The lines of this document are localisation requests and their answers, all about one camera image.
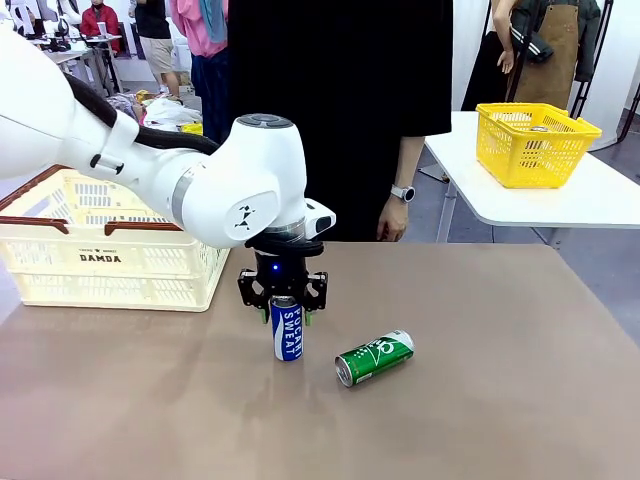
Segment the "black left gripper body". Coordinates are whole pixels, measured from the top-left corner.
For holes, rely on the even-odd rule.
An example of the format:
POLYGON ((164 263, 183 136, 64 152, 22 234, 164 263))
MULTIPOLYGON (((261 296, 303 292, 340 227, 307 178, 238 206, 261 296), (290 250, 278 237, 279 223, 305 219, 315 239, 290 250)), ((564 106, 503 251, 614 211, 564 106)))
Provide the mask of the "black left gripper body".
POLYGON ((262 288, 260 297, 293 297, 302 301, 307 287, 306 259, 298 254, 274 255, 255 251, 256 282, 262 288))

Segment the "person's left hand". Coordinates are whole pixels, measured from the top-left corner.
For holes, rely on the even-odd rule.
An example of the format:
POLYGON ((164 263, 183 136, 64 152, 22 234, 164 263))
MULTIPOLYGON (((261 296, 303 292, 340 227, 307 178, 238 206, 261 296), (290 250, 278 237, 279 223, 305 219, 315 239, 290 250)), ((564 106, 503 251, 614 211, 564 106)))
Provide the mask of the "person's left hand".
POLYGON ((397 197, 390 197, 378 221, 376 239, 382 242, 398 242, 409 225, 409 208, 397 197))

